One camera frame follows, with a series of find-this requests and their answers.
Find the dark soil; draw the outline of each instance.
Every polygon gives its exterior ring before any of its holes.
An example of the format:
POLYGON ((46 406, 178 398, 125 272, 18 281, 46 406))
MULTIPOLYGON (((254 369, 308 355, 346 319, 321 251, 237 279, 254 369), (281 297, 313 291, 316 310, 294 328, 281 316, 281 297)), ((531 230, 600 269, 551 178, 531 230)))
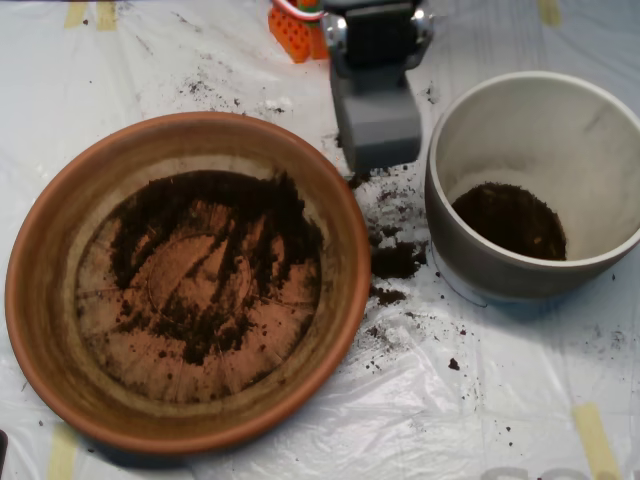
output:
POLYGON ((395 247, 374 250, 371 255, 371 273, 379 278, 412 277, 420 268, 417 258, 420 254, 414 253, 416 248, 415 243, 398 242, 395 247))
POLYGON ((381 229, 385 237, 393 237, 400 230, 402 230, 400 227, 392 227, 390 225, 386 227, 382 227, 381 229))
POLYGON ((367 333, 371 335, 373 338, 378 338, 380 332, 378 331, 378 327, 373 326, 367 330, 367 333))
MULTIPOLYGON (((258 295, 270 299, 273 289, 288 280, 292 265, 301 265, 308 260, 319 264, 323 244, 320 229, 304 218, 304 201, 298 197, 293 181, 286 175, 258 180, 228 172, 185 173, 150 182, 111 214, 110 218, 120 221, 118 233, 111 243, 111 267, 116 286, 123 291, 130 287, 147 259, 168 242, 174 232, 206 231, 208 225, 201 224, 202 218, 195 213, 202 205, 222 205, 231 210, 223 231, 216 237, 217 245, 211 249, 213 253, 222 241, 227 240, 211 304, 200 311, 174 291, 165 305, 158 306, 160 320, 152 326, 155 335, 183 340, 183 359, 197 365, 203 364, 213 347, 223 352, 239 350, 246 333, 255 326, 247 316, 253 297, 245 299, 241 308, 233 313, 218 306, 224 303, 220 302, 221 296, 237 271, 235 259, 238 256, 248 259, 258 295), (264 226, 256 247, 251 251, 243 250, 251 226, 263 217, 264 226), (274 277, 273 264, 278 258, 272 252, 272 244, 277 238, 284 244, 284 259, 274 277)), ((195 275, 204 260, 206 258, 195 261, 187 276, 195 275)), ((309 281, 313 283, 309 287, 319 293, 320 275, 309 281)), ((129 308, 123 303, 122 313, 131 313, 129 308)), ((126 333, 135 328, 144 329, 149 323, 149 318, 137 313, 131 320, 119 324, 117 331, 126 333)))
POLYGON ((349 188, 351 190, 355 190, 363 183, 367 183, 369 180, 371 180, 370 173, 356 173, 353 177, 351 177, 347 184, 349 185, 349 188))
POLYGON ((372 247, 377 247, 382 243, 382 235, 379 232, 370 232, 369 233, 369 244, 372 247))
POLYGON ((511 252, 544 260, 567 258, 558 215, 520 187, 478 185, 458 198, 453 208, 476 232, 511 252))
POLYGON ((380 305, 390 305, 407 298, 404 293, 397 290, 383 290, 382 288, 377 288, 374 286, 371 286, 369 288, 369 297, 377 297, 380 305))

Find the terracotta pot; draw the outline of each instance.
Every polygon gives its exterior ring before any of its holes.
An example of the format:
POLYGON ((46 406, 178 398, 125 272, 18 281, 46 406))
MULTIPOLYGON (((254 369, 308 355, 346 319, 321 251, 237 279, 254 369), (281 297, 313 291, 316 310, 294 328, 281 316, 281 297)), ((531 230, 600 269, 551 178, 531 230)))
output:
MULTIPOLYGON (((213 213, 207 215, 214 225, 213 213)), ((246 297, 253 295, 254 278, 243 258, 235 271, 237 291, 244 289, 246 297)), ((213 263, 206 268, 216 268, 214 260, 207 261, 213 263)), ((208 275, 211 282, 217 278, 215 272, 208 275)), ((186 454, 245 441, 299 408, 347 353, 369 277, 362 214, 317 150, 259 120, 188 113, 121 130, 54 178, 14 245, 5 310, 24 374, 65 421, 120 449, 186 454), (205 288, 198 285, 210 287, 204 277, 197 283, 200 277, 185 274, 184 265, 215 235, 167 240, 154 250, 155 263, 142 265, 141 279, 127 287, 114 280, 110 242, 122 227, 112 212, 125 199, 151 180, 201 170, 261 179, 286 172, 305 201, 305 217, 324 238, 318 265, 302 266, 319 269, 322 281, 316 299, 309 299, 308 282, 298 267, 292 269, 282 291, 252 307, 257 310, 248 313, 251 321, 233 348, 212 347, 204 360, 189 362, 182 356, 184 341, 153 330, 158 318, 169 315, 156 310, 154 299, 166 300, 169 284, 191 285, 194 296, 205 288), (132 313, 136 309, 155 313, 140 321, 132 313)))

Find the masking tape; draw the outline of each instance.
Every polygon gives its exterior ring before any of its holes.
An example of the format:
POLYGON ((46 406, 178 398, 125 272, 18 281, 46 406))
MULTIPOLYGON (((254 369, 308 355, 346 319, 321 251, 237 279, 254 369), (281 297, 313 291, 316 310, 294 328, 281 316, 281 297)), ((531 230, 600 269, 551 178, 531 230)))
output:
POLYGON ((96 12, 98 14, 98 31, 112 31, 116 29, 116 3, 97 2, 96 12))
POLYGON ((64 28, 77 27, 84 20, 89 2, 70 2, 67 10, 67 18, 64 20, 64 28))
POLYGON ((596 404, 578 405, 572 413, 592 477, 595 480, 622 480, 596 404))
POLYGON ((558 27, 562 24, 557 0, 538 0, 538 14, 545 25, 558 27))
POLYGON ((53 429, 53 446, 49 457, 47 480, 71 480, 76 458, 78 438, 66 423, 58 423, 53 429))

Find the soil crumb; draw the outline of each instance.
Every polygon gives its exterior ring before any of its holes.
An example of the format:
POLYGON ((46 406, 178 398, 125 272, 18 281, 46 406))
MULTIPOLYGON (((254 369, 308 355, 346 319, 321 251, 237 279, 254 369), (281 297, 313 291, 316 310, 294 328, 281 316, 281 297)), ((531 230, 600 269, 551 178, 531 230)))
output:
POLYGON ((371 180, 371 174, 370 173, 356 173, 347 182, 347 185, 349 185, 349 188, 351 190, 355 190, 356 188, 358 188, 363 183, 367 183, 369 180, 371 180))
POLYGON ((372 247, 377 247, 378 245, 380 245, 382 243, 382 235, 380 234, 380 232, 371 232, 369 233, 369 244, 372 247))
POLYGON ((371 273, 379 278, 411 278, 420 268, 415 249, 415 243, 398 242, 395 247, 374 250, 371 273))
POLYGON ((392 303, 399 302, 400 300, 404 300, 407 296, 399 292, 398 290, 383 290, 382 288, 377 288, 371 286, 369 288, 369 298, 377 297, 380 305, 391 305, 392 303))
POLYGON ((511 252, 544 260, 567 258, 558 215, 520 187, 478 185, 453 202, 453 209, 484 238, 511 252))
POLYGON ((402 230, 400 227, 387 226, 387 227, 382 227, 381 231, 385 237, 393 237, 400 230, 402 230))

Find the white plastic sheet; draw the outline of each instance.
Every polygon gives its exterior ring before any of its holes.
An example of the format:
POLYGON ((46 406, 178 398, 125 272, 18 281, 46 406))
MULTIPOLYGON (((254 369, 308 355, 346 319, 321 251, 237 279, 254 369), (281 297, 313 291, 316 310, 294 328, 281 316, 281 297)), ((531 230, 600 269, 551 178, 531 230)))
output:
MULTIPOLYGON (((425 141, 456 95, 515 70, 581 76, 640 114, 640 4, 559 1, 561 22, 549 26, 540 10, 553 5, 434 0, 436 39, 410 73, 425 141)), ((346 175, 327 66, 290 63, 268 31, 268 6, 122 1, 115 31, 98 31, 95 4, 87 25, 65 28, 68 3, 0 3, 2 268, 47 182, 98 139, 145 118, 209 109, 257 116, 300 135, 346 175)), ((423 173, 421 156, 356 191, 371 224, 402 228, 382 246, 429 240, 423 173)), ((52 468, 60 420, 26 383, 0 322, 0 428, 10 440, 3 480, 590 478, 571 417, 587 402, 598 406, 623 477, 633 478, 640 252, 537 306, 471 298, 475 305, 451 289, 456 281, 434 252, 427 259, 411 279, 374 279, 406 300, 370 300, 347 358, 299 412, 248 445, 178 470, 124 469, 83 440, 71 470, 52 468), (460 370, 449 368, 452 358, 460 370)))

